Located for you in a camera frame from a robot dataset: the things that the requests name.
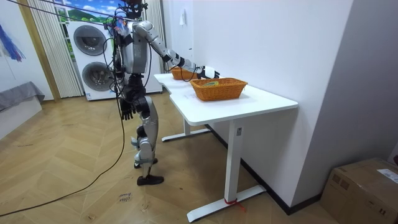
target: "black rubber foot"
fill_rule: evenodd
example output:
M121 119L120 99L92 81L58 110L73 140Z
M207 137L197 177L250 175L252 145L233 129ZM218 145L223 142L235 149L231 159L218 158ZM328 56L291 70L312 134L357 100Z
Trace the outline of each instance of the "black rubber foot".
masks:
M141 168L141 165L140 164L138 164L138 165L134 164L134 168L135 169Z
M138 186L143 186L143 185L156 185L156 184L161 184L163 183L164 178L163 177L158 177L158 176L153 176L153 175L148 175L147 178L143 178L142 176L138 177L137 179L137 185Z

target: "wooden floor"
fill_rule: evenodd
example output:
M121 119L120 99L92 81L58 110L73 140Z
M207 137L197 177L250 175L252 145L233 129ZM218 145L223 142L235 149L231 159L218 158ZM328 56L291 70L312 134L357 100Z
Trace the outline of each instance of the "wooden floor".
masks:
M181 133L182 118L169 95L152 95L159 114L161 185L138 187L130 136L140 120L124 122L126 147L118 164L89 189L40 208L0 218L0 223L188 223L188 211L223 198L226 149L211 134L162 143ZM46 103L43 111L0 140L0 214L30 207L88 185L122 148L116 102L84 97ZM239 190L256 185L241 167ZM287 216L262 194L197 223L336 223L319 204Z

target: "wicker basket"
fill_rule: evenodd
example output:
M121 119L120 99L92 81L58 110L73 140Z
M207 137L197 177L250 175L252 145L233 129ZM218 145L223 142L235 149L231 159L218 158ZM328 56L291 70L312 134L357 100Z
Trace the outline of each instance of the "wicker basket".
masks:
M172 74L173 74L173 78L175 80L182 80L182 79L190 80L191 78L192 79L197 79L198 78L196 73L194 73L194 75L192 77L192 72L189 72L189 71L187 71L187 70L185 70L183 68L180 68L180 67L172 68Z
M218 81L218 85L203 86L206 83ZM203 101L236 99L242 93L247 82L235 78L212 78L205 80L192 80L192 87L197 97Z

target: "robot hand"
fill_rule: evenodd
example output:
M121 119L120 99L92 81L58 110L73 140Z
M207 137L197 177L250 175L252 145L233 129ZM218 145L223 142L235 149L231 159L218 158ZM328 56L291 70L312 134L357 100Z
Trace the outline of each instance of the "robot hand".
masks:
M122 118L124 120L127 121L129 119L132 119L132 113L134 111L134 108L123 98L120 99L120 110L122 111Z
M220 74L212 67L204 66L201 73L198 73L198 78L219 78Z

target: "curtain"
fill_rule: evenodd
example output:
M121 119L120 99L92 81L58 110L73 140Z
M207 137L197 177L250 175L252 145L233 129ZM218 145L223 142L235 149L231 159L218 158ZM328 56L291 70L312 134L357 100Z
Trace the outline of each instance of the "curtain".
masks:
M144 3L148 3L148 9L143 11L142 17L144 20L151 22L156 31L159 33L159 37L165 42L165 32L164 32L164 20L162 11L162 1L161 0L143 0ZM163 60L159 59L160 72L165 73L163 69Z
M28 0L32 7L54 12L54 4ZM69 50L63 36L60 23L56 15L30 9L42 41L45 54L49 59L55 83L58 86L61 98L82 96L83 89L78 81L78 74L70 58Z

